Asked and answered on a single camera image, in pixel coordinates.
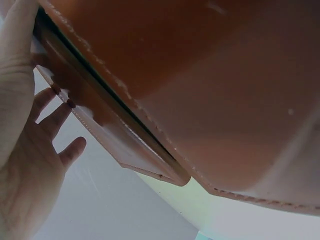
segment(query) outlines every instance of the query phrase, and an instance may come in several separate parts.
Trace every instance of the hand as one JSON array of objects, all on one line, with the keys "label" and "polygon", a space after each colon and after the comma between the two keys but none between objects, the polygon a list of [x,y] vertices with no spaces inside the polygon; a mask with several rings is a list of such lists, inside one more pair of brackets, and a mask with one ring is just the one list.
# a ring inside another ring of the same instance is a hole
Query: hand
[{"label": "hand", "polygon": [[0,239],[31,238],[58,197],[68,167],[82,154],[84,138],[57,153],[53,139],[71,112],[63,103],[36,123],[55,97],[34,97],[30,46],[36,0],[16,0],[0,31]]}]

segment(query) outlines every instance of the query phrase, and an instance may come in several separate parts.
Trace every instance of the tan leather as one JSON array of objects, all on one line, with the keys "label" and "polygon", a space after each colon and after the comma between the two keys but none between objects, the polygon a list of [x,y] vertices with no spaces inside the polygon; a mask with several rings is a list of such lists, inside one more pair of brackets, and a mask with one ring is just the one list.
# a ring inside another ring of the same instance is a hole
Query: tan leather
[{"label": "tan leather", "polygon": [[208,192],[319,214],[318,1],[40,3]]},{"label": "tan leather", "polygon": [[[3,5],[2,14],[11,5]],[[85,70],[38,19],[32,57],[37,68],[73,113],[124,168],[185,185],[190,175]]]}]

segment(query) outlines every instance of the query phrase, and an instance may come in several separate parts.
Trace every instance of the finger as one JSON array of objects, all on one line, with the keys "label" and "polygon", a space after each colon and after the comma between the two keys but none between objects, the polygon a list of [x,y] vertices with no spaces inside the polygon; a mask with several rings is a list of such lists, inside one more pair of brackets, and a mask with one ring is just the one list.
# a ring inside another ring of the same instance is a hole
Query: finger
[{"label": "finger", "polygon": [[37,0],[15,0],[0,31],[2,57],[30,54],[37,10]]},{"label": "finger", "polygon": [[70,113],[71,108],[68,104],[62,103],[53,113],[44,118],[39,125],[47,132],[48,137],[53,140]]},{"label": "finger", "polygon": [[34,97],[33,106],[30,113],[30,120],[36,121],[45,107],[55,98],[56,94],[52,88],[48,87],[39,92]]},{"label": "finger", "polygon": [[83,137],[78,137],[72,143],[70,143],[65,150],[59,153],[61,162],[66,169],[68,169],[74,163],[74,161],[80,157],[80,155],[84,152],[86,145],[86,139]]}]

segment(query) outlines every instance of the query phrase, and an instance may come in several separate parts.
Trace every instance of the light green surface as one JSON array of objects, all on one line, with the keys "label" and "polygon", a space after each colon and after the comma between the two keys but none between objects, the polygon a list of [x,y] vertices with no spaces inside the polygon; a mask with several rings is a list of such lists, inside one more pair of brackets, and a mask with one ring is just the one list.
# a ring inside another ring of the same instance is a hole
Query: light green surface
[{"label": "light green surface", "polygon": [[193,178],[183,187],[138,174],[161,198],[199,230],[206,227],[215,210],[215,199]]}]

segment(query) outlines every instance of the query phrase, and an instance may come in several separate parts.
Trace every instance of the white wall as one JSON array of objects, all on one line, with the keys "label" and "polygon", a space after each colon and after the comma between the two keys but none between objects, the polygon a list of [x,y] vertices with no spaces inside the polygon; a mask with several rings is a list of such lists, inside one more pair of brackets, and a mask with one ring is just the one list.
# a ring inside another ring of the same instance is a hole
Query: white wall
[{"label": "white wall", "polygon": [[[36,92],[48,85],[35,73]],[[61,101],[56,97],[48,115]],[[62,150],[87,140],[84,154],[66,174],[60,196],[34,240],[194,240],[198,230],[134,172],[121,168],[71,115],[54,141]]]}]

